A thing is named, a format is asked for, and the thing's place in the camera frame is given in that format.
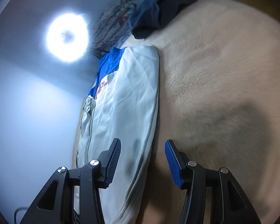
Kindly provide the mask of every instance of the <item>beige fleece fabric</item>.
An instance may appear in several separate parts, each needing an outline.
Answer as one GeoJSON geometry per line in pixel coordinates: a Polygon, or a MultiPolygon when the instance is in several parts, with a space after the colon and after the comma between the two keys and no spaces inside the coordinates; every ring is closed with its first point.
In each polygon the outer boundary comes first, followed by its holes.
{"type": "MultiPolygon", "coordinates": [[[[205,168],[227,167],[263,224],[280,215],[280,23],[232,0],[198,0],[163,30],[125,46],[160,55],[159,113],[137,223],[178,223],[185,191],[164,143],[205,168]]],[[[210,198],[205,223],[209,222],[210,198]]]]}

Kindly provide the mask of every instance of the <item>round light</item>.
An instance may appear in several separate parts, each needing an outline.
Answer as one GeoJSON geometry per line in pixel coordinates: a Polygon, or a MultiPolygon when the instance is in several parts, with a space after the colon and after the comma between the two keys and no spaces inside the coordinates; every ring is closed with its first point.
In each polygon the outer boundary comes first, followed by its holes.
{"type": "Polygon", "coordinates": [[[87,49],[87,24],[81,15],[63,14],[53,21],[46,39],[55,56],[65,62],[73,62],[87,49]]]}

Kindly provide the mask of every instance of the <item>bed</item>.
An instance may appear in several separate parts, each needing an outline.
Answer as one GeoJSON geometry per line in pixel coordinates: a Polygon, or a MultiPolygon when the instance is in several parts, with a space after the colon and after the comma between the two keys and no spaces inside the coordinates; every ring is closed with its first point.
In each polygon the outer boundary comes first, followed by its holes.
{"type": "MultiPolygon", "coordinates": [[[[136,45],[153,45],[160,56],[157,127],[137,223],[179,221],[185,192],[164,154],[173,139],[203,167],[227,167],[261,222],[273,224],[280,215],[280,24],[232,0],[199,0],[123,47],[136,45]]],[[[207,195],[204,223],[209,207],[207,195]]]]}

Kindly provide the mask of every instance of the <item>dark garment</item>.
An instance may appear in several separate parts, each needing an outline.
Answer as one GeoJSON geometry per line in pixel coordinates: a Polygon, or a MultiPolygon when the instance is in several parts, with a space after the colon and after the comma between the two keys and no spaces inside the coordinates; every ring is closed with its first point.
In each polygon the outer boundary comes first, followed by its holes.
{"type": "Polygon", "coordinates": [[[144,0],[129,15],[129,25],[136,39],[143,39],[164,28],[182,9],[196,0],[144,0]]]}

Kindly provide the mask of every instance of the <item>wall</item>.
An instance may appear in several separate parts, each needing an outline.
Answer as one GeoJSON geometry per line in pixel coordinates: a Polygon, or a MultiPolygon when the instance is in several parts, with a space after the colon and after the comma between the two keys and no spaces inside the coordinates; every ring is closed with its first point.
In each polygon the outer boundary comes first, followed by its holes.
{"type": "Polygon", "coordinates": [[[70,168],[81,102],[97,71],[90,53],[70,64],[53,57],[48,26],[74,12],[88,13],[91,28],[108,1],[11,0],[0,15],[0,211],[9,223],[56,168],[70,168]]]}

